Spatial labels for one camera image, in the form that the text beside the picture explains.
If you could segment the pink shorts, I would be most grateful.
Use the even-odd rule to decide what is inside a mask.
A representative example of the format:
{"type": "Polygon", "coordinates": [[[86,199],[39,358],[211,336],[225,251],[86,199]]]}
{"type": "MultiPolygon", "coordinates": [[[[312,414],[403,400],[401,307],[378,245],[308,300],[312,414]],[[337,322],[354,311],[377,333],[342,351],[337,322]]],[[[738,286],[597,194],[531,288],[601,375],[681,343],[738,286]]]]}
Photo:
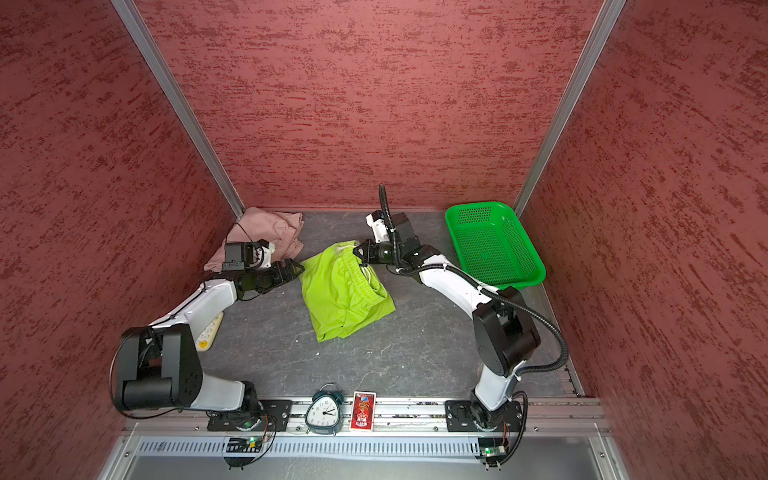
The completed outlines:
{"type": "Polygon", "coordinates": [[[220,272],[225,261],[224,245],[267,240],[275,246],[274,260],[295,258],[304,248],[299,236],[304,226],[302,213],[273,212],[248,208],[227,234],[221,246],[204,266],[205,271],[220,272]]]}

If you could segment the lime green shorts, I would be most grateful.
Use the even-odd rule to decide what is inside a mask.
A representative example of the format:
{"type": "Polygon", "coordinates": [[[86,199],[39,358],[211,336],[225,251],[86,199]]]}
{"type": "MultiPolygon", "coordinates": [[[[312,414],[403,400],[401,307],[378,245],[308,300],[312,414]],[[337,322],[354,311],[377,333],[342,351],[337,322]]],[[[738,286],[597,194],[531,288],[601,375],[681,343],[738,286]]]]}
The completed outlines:
{"type": "Polygon", "coordinates": [[[396,310],[373,267],[354,254],[359,245],[339,242],[302,262],[302,296],[320,343],[344,339],[396,310]]]}

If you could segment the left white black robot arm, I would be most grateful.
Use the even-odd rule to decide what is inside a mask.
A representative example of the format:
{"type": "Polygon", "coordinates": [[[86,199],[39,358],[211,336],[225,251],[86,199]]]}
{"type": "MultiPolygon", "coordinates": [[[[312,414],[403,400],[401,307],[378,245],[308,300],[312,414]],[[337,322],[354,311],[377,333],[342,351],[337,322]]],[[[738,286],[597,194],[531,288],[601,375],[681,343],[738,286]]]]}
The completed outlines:
{"type": "Polygon", "coordinates": [[[204,372],[198,338],[230,306],[267,294],[303,273],[291,258],[276,260],[266,240],[228,243],[219,271],[165,316],[127,329],[113,356],[108,391],[113,407],[134,420],[173,411],[202,411],[209,427],[251,431],[271,419],[249,381],[204,372]]]}

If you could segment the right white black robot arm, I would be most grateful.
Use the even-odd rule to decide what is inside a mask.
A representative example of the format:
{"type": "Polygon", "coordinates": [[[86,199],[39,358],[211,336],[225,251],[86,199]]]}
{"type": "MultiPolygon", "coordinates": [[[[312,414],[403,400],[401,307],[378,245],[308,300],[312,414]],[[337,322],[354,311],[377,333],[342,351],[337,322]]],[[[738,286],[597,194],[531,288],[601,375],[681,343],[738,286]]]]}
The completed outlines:
{"type": "Polygon", "coordinates": [[[468,407],[480,430],[491,431],[507,412],[514,387],[541,339],[522,295],[498,290],[456,267],[444,254],[421,243],[408,217],[376,210],[366,217],[373,237],[354,248],[363,264],[391,266],[451,300],[470,317],[484,364],[468,407]]]}

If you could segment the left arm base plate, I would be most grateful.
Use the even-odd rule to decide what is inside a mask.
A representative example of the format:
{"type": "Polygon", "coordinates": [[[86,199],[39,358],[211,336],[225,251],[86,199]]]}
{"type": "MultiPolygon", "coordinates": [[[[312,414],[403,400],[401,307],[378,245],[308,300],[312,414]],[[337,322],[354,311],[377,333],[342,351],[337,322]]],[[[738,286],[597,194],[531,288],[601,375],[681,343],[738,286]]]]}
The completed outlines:
{"type": "Polygon", "coordinates": [[[293,402],[287,399],[261,400],[255,411],[208,412],[209,432],[284,432],[293,402]]]}

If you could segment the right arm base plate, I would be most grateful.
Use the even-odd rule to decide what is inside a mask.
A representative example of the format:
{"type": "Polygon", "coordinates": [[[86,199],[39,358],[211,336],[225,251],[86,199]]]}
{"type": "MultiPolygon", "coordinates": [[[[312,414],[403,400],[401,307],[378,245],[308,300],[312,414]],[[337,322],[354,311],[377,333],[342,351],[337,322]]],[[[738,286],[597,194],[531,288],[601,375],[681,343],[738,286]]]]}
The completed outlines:
{"type": "Polygon", "coordinates": [[[449,432],[518,432],[523,418],[517,401],[507,401],[496,410],[486,409],[477,400],[448,400],[444,406],[449,432]]]}

